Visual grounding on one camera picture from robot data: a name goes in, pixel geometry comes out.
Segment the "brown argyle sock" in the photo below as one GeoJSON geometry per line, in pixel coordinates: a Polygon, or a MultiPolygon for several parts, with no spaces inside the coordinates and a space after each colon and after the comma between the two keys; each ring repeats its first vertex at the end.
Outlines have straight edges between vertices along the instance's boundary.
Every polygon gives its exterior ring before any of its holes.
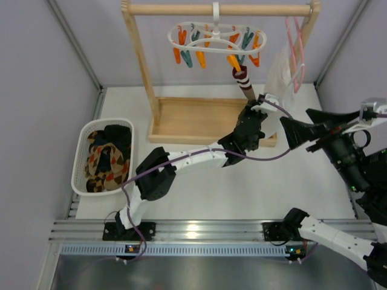
{"type": "Polygon", "coordinates": [[[129,150],[116,147],[113,143],[90,145],[86,159],[85,177],[107,175],[108,172],[124,173],[130,169],[131,148],[129,150]]]}

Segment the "brown striped beige sock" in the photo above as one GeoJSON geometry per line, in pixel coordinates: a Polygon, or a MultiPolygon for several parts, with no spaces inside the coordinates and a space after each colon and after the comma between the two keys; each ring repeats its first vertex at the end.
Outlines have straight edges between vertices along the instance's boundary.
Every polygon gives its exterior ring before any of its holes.
{"type": "Polygon", "coordinates": [[[236,68],[232,69],[233,78],[249,101],[256,100],[256,95],[250,82],[247,67],[240,65],[239,68],[239,71],[236,68]]]}

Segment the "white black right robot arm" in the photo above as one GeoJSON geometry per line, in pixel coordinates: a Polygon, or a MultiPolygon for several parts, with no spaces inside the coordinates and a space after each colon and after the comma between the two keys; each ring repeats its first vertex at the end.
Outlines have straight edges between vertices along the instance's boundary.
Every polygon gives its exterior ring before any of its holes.
{"type": "MultiPolygon", "coordinates": [[[[311,141],[307,152],[323,150],[345,183],[346,192],[361,193],[355,203],[374,225],[386,226],[386,149],[365,155],[354,140],[358,131],[371,142],[369,127],[386,121],[383,109],[360,109],[337,114],[307,109],[311,123],[281,117],[291,150],[311,141]]],[[[386,287],[386,242],[352,236],[319,221],[307,212],[292,208],[280,226],[288,240],[306,239],[323,245],[354,262],[376,284],[386,287]]]]}

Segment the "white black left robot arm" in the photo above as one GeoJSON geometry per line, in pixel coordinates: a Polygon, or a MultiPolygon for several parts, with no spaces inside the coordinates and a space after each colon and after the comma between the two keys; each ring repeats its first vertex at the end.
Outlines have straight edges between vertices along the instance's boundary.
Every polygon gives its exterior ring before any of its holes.
{"type": "Polygon", "coordinates": [[[178,152],[167,152],[164,147],[154,149],[137,167],[135,176],[122,185],[127,203],[115,215],[119,234],[140,225],[148,202],[166,196],[177,176],[228,167],[246,159],[246,153],[258,149],[259,141],[265,137],[261,125],[267,117],[262,109],[247,105],[234,130],[208,146],[178,152]]]}

